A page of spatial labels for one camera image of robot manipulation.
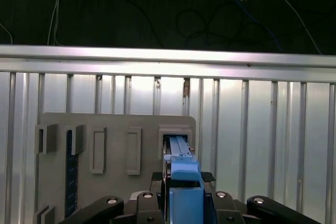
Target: blue object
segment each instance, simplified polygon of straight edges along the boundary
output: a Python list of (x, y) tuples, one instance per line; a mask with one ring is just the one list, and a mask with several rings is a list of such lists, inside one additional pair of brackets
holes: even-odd
[(279, 43), (279, 40), (277, 38), (277, 36), (270, 30), (268, 29), (266, 26), (264, 26), (262, 23), (260, 23), (258, 20), (256, 20), (248, 11), (247, 9), (245, 9), (245, 7), (239, 2), (239, 0), (235, 0), (237, 5), (244, 11), (244, 13), (256, 24), (261, 25), (266, 31), (268, 31), (268, 33), (272, 36), (272, 38), (274, 39), (275, 43), (277, 44), (278, 49), (283, 52), (282, 46)]
[(204, 185), (200, 164), (182, 136), (169, 138), (171, 154), (164, 160), (171, 162), (171, 180), (194, 182), (196, 187), (171, 187), (169, 189), (170, 224), (203, 224)]

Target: metal enclosure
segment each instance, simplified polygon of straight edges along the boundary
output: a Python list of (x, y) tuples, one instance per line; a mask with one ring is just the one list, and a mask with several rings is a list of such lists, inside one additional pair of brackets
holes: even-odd
[(34, 212), (44, 112), (190, 115), (216, 189), (336, 223), (332, 56), (0, 47), (0, 223)]

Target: white cable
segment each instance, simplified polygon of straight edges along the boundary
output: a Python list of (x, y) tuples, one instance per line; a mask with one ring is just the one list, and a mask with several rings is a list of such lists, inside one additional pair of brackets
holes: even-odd
[(53, 45), (55, 45), (55, 43), (57, 43), (58, 45), (60, 45), (58, 42), (57, 42), (57, 39), (56, 39), (56, 33), (57, 33), (57, 28), (58, 28), (58, 18), (59, 18), (59, 1), (57, 1), (57, 7), (56, 7), (56, 21), (55, 21), (55, 26), (54, 26), (54, 43)]
[(308, 34), (308, 36), (310, 37), (311, 41), (313, 42), (313, 44), (314, 44), (314, 46), (315, 46), (317, 52), (319, 52), (319, 54), (322, 54), (322, 52), (320, 51), (319, 47), (317, 46), (315, 40), (314, 40), (313, 37), (311, 36), (310, 32), (308, 31), (308, 29), (307, 29), (305, 23), (303, 22), (302, 18), (301, 18), (300, 15), (298, 14), (298, 12), (295, 10), (295, 8), (294, 8), (294, 7), (293, 7), (287, 0), (284, 0), (284, 1), (289, 5), (289, 7), (290, 7), (290, 8), (295, 12), (295, 14), (298, 16), (299, 20), (301, 21), (303, 27), (305, 28), (305, 30), (306, 30), (306, 32), (307, 32), (307, 34)]
[(10, 37), (10, 43), (12, 45), (13, 44), (13, 37), (12, 37), (11, 33), (7, 30), (7, 28), (3, 24), (0, 23), (0, 26), (6, 31), (6, 33), (8, 33), (8, 35)]
[(56, 24), (58, 25), (58, 5), (59, 5), (59, 0), (56, 0), (55, 6), (54, 6), (54, 10), (53, 10), (53, 14), (51, 16), (47, 45), (49, 45), (49, 42), (50, 42), (51, 29), (52, 29), (52, 26), (53, 26), (52, 24), (54, 22), (55, 13), (56, 13), (56, 22), (55, 22), (55, 25)]

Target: cable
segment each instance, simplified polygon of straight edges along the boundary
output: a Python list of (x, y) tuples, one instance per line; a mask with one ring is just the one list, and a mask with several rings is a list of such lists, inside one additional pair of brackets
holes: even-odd
[[(216, 17), (216, 14), (219, 10), (221, 10), (223, 7), (227, 6), (227, 5), (232, 5), (232, 7), (236, 7), (240, 12), (240, 24), (234, 34), (234, 36), (232, 38), (230, 37), (227, 37), (227, 36), (224, 36), (224, 35), (220, 35), (220, 34), (217, 34), (217, 33), (214, 33), (212, 31), (210, 31), (210, 25), (211, 23), (213, 22), (214, 18)], [(203, 25), (203, 29), (199, 30), (199, 31), (195, 31), (189, 35), (186, 35), (184, 34), (181, 30), (180, 30), (180, 18), (187, 14), (187, 13), (191, 13), (191, 14), (195, 14), (196, 16), (198, 16), (200, 18), (200, 20), (202, 21), (202, 25)], [(220, 4), (215, 10), (214, 12), (211, 14), (211, 17), (210, 19), (207, 21), (204, 16), (197, 10), (195, 9), (186, 9), (186, 10), (183, 10), (181, 12), (179, 12), (175, 18), (175, 28), (176, 28), (176, 31), (177, 33), (186, 38), (185, 40), (185, 44), (184, 44), (184, 48), (187, 48), (188, 46), (188, 43), (191, 39), (194, 39), (194, 38), (197, 38), (203, 34), (205, 34), (205, 41), (204, 41), (204, 45), (206, 46), (212, 46), (212, 45), (216, 45), (216, 44), (221, 44), (221, 43), (228, 43), (228, 47), (234, 42), (234, 40), (236, 39), (236, 37), (238, 36), (239, 34), (239, 30), (241, 29), (241, 27), (243, 26), (243, 23), (244, 23), (244, 17), (243, 17), (243, 12), (242, 10), (234, 3), (234, 2), (224, 2), (222, 4)], [(221, 38), (222, 40), (220, 42), (216, 42), (216, 43), (210, 43), (208, 41), (209, 39), (209, 35), (212, 35), (212, 36), (215, 36), (215, 37), (218, 37), (218, 38)]]
[(299, 20), (301, 21), (303, 27), (305, 28), (305, 30), (306, 30), (306, 32), (307, 32), (307, 34), (308, 34), (308, 36), (310, 37), (311, 41), (313, 42), (313, 44), (314, 44), (314, 46), (315, 46), (317, 52), (318, 52), (319, 54), (322, 54), (322, 52), (320, 51), (319, 47), (317, 46), (315, 40), (314, 40), (313, 37), (311, 36), (310, 32), (308, 31), (308, 29), (307, 29), (305, 23), (303, 22), (302, 18), (301, 18), (300, 15), (298, 14), (298, 12), (295, 10), (295, 8), (294, 8), (294, 7), (293, 7), (287, 0), (284, 0), (284, 1), (289, 5), (289, 7), (290, 7), (290, 8), (294, 11), (294, 13), (298, 16)]
[(160, 41), (158, 35), (156, 34), (155, 29), (154, 29), (154, 26), (153, 26), (151, 20), (149, 19), (147, 13), (146, 13), (146, 12), (145, 12), (145, 11), (138, 5), (138, 4), (136, 4), (135, 2), (133, 2), (133, 1), (131, 1), (131, 0), (124, 0), (124, 1), (127, 2), (127, 3), (129, 3), (129, 4), (131, 4), (131, 5), (133, 5), (136, 9), (138, 9), (138, 10), (142, 13), (142, 15), (145, 17), (145, 19), (147, 20), (147, 22), (148, 22), (148, 24), (149, 24), (149, 26), (150, 26), (150, 28), (151, 28), (151, 30), (152, 30), (152, 33), (153, 33), (153, 35), (154, 35), (154, 37), (155, 37), (155, 40), (156, 40), (156, 43), (157, 43), (161, 48), (164, 48), (164, 45), (161, 43), (161, 41)]
[(239, 0), (235, 0), (237, 5), (244, 11), (244, 13), (255, 23), (263, 26), (265, 28), (266, 31), (268, 31), (268, 33), (272, 36), (272, 38), (274, 39), (275, 43), (277, 44), (278, 49), (283, 52), (283, 49), (278, 41), (278, 38), (276, 37), (276, 35), (269, 30), (266, 26), (262, 25), (258, 20), (256, 20), (246, 9), (245, 7), (239, 2)]
[(48, 33), (48, 41), (47, 41), (47, 45), (49, 45), (50, 42), (50, 36), (51, 36), (51, 29), (54, 23), (54, 16), (56, 13), (56, 21), (54, 24), (54, 42), (53, 45), (55, 45), (55, 41), (56, 41), (56, 33), (57, 33), (57, 27), (58, 27), (58, 9), (59, 9), (59, 1), (60, 0), (56, 0), (55, 2), (55, 6), (54, 6), (54, 10), (53, 10), (53, 14), (51, 16), (51, 21), (50, 21), (50, 27), (49, 27), (49, 33)]
[(290, 2), (292, 4), (292, 6), (295, 8), (296, 11), (300, 11), (300, 12), (303, 12), (303, 13), (315, 14), (315, 15), (329, 15), (331, 12), (333, 12), (336, 9), (336, 3), (330, 8), (329, 11), (327, 11), (327, 12), (319, 12), (319, 11), (316, 11), (316, 10), (302, 9), (302, 8), (296, 6), (293, 3), (293, 0), (288, 0), (288, 2)]
[(8, 33), (9, 37), (10, 37), (10, 43), (11, 45), (13, 44), (13, 37), (12, 37), (12, 34), (7, 30), (7, 28), (0, 23), (0, 26), (6, 31), (6, 33)]
[(59, 1), (57, 1), (57, 7), (56, 7), (56, 22), (55, 22), (55, 26), (54, 26), (54, 44), (57, 43), (59, 46), (62, 46), (62, 44), (58, 43), (57, 39), (56, 39), (56, 35), (57, 35), (57, 29), (58, 29), (58, 20), (59, 20)]

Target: dark background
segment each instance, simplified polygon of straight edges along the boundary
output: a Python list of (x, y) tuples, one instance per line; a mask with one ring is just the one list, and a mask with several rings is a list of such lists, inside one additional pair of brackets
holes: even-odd
[[(157, 39), (143, 12), (125, 0), (60, 0), (57, 40), (66, 46), (279, 52), (270, 35), (234, 0), (130, 1), (147, 14)], [(323, 54), (336, 55), (336, 0), (291, 1), (305, 9), (299, 13)], [(12, 33), (14, 44), (46, 45), (54, 5), (55, 0), (0, 0), (0, 22)], [(243, 5), (279, 37), (284, 52), (317, 54), (283, 0), (249, 0)], [(193, 11), (181, 14), (187, 9)], [(195, 38), (186, 38), (192, 34)], [(9, 42), (0, 28), (0, 44)]]

